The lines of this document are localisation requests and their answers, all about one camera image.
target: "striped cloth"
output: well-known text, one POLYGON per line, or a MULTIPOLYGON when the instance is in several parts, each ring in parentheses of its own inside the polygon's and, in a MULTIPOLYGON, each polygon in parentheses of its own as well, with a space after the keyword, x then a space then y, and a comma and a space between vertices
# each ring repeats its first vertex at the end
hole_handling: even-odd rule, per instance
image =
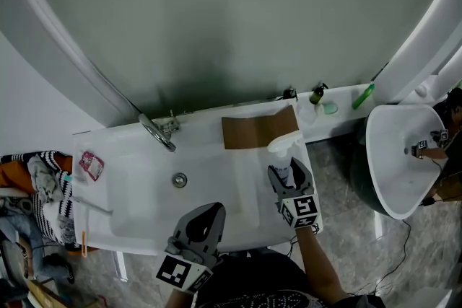
MULTIPOLYGON (((72 223, 74 223, 72 202, 70 200, 70 197, 72 196, 72 183, 66 180, 66 179, 69 179, 69 177, 67 176, 70 175, 70 173, 67 171, 63 171, 59 167, 58 163, 56 163, 54 159, 55 154, 61 155, 63 157, 69 157, 59 151, 37 151, 37 152, 26 153, 26 154, 13 154, 13 155, 1 156, 0 164, 13 162, 13 161, 19 161, 19 162, 25 163, 26 168, 27 168, 27 163, 29 162, 29 160, 32 157, 38 155, 40 159, 42 159, 42 162, 45 163, 47 168, 49 168, 53 172, 56 178, 56 182, 59 184, 64 194, 64 199, 59 204, 59 214, 62 215, 63 217, 70 219, 72 223)), ((34 219, 37 222, 38 228, 41 230, 43 236, 49 238, 50 240, 53 240, 54 242, 59 242, 55 234, 53 233, 53 230, 50 224, 48 223, 48 221, 45 219, 43 215, 43 204, 38 198, 38 195, 37 194, 31 195, 31 198, 32 198, 32 211, 33 211, 34 219)), ((70 247, 71 249, 74 249, 74 248, 78 248, 79 245, 74 240, 73 246, 66 245, 66 247, 70 247)))

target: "tile floor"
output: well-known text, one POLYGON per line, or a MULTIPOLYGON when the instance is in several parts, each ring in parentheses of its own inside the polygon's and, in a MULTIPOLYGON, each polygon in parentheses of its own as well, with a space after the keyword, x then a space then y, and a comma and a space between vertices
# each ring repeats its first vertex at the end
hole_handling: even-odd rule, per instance
MULTIPOLYGON (((333 263, 344 289, 371 292, 404 255, 408 226, 368 208, 349 186, 352 137, 309 144, 308 153, 323 212, 325 229, 317 238, 333 263)), ((447 286, 461 253, 461 205, 439 202, 419 207, 407 219, 411 235, 407 257, 399 269, 379 286, 388 307, 395 307, 424 286, 447 286)), ((277 250, 287 252, 287 244, 277 250)), ((19 257, 9 249, 12 265, 19 257)), ((127 282, 118 278, 113 253, 98 251, 87 259, 69 258, 76 275, 75 286, 90 294, 103 295, 109 307, 162 307, 169 291, 154 284, 155 257, 124 254, 127 282)), ((295 245, 292 259, 302 266, 295 245)))

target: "white sink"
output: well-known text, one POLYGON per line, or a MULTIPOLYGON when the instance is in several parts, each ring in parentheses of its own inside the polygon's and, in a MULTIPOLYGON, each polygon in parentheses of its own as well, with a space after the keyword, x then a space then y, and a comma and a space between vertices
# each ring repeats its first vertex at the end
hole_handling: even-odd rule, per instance
MULTIPOLYGON (((157 254, 182 215, 219 201, 227 212, 221 252, 287 241, 294 232, 274 205, 276 193, 266 174, 269 153, 266 148, 225 150, 221 118, 273 114, 289 104, 284 100, 182 115, 181 130, 171 138, 177 146, 174 153, 139 123, 79 134, 74 173, 84 150, 99 156, 105 167, 97 182, 87 178, 85 184, 74 176, 74 195, 113 215, 75 203, 77 240, 87 231, 89 246, 157 254), (178 172, 188 179, 184 188, 173 185, 178 172)), ((292 146, 291 154, 311 170, 304 143, 292 146)))

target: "bathroom wall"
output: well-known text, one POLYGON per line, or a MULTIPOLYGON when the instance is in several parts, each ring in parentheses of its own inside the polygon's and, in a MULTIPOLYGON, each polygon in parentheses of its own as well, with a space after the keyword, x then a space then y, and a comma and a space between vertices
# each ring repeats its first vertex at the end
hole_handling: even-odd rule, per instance
POLYGON ((72 134, 102 128, 52 87, 0 33, 0 155, 72 153, 72 134))
POLYGON ((369 81, 432 0, 48 0, 152 115, 369 81))

